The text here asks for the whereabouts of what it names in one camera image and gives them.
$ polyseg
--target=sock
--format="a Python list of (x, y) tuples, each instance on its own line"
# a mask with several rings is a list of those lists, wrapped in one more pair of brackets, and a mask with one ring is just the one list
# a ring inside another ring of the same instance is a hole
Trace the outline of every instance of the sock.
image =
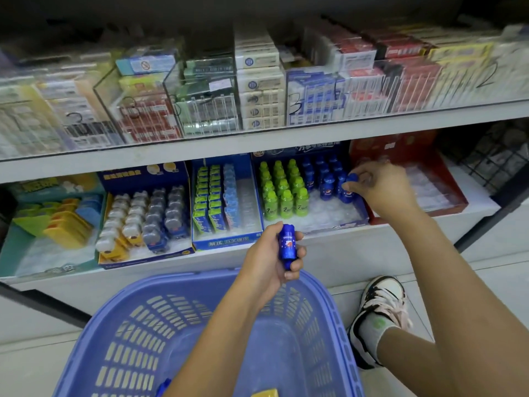
[(380, 362), (377, 357), (378, 342), (382, 338), (384, 332), (390, 327), (397, 326), (384, 315), (372, 312), (366, 316), (358, 329), (360, 337), (366, 344), (367, 351), (378, 362)]

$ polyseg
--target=shoe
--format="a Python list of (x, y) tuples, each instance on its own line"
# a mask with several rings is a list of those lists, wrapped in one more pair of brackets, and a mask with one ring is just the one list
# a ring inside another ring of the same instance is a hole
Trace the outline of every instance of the shoe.
[(361, 324), (372, 312), (385, 316), (403, 330), (412, 327), (412, 321), (408, 317), (406, 292), (400, 282), (392, 276), (379, 276), (371, 280), (362, 294), (360, 312), (349, 329), (354, 359), (361, 369), (383, 366), (367, 350), (359, 332)]

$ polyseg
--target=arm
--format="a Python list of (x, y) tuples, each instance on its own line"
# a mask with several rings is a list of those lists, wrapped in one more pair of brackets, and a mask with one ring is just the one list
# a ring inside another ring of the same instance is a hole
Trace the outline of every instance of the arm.
[[(282, 222), (268, 226), (252, 245), (239, 275), (222, 298), (195, 348), (163, 397), (231, 397), (253, 323), (281, 284), (299, 278), (303, 261), (285, 272), (278, 260)], [(296, 232), (296, 239), (303, 235)], [(304, 247), (298, 257), (306, 255)]]
[(529, 395), (529, 331), (481, 281), (417, 205), (405, 170), (370, 162), (354, 169), (359, 193), (408, 251), (435, 344), (459, 394)]

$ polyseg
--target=shelf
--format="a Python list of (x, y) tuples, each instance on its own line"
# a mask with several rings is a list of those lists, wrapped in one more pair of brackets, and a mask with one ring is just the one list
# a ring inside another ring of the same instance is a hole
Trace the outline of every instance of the shelf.
[(0, 161), (0, 184), (526, 117), (529, 100)]
[[(462, 213), (435, 218), (446, 236), (455, 242), (499, 206), (459, 167), (449, 170), (469, 201)], [(411, 264), (402, 243), (387, 224), (332, 230), (303, 240), (308, 255), (305, 268), (326, 287), (364, 281), (380, 274), (407, 274)], [(97, 269), (61, 277), (13, 284), (21, 291), (39, 291), (89, 314), (130, 283), (162, 273), (183, 273), (240, 266), (251, 244), (228, 246), (178, 258), (158, 260), (117, 269)]]

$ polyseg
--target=shopping basket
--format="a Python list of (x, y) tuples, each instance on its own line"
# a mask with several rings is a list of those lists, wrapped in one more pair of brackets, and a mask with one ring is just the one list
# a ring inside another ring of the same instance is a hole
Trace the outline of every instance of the shopping basket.
[[(183, 365), (237, 270), (139, 280), (105, 303), (70, 354), (54, 397), (154, 397)], [(307, 272), (283, 285), (250, 334), (234, 396), (363, 397), (330, 294)]]

